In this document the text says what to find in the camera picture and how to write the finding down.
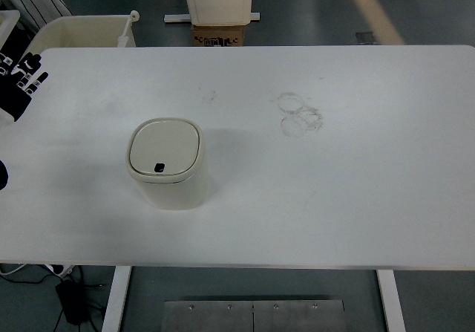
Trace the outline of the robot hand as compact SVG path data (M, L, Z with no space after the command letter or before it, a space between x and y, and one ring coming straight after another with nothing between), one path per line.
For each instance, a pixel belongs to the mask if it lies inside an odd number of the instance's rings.
M27 52L17 64L1 53L1 128L13 124L26 111L33 94L48 78L41 72L40 54Z

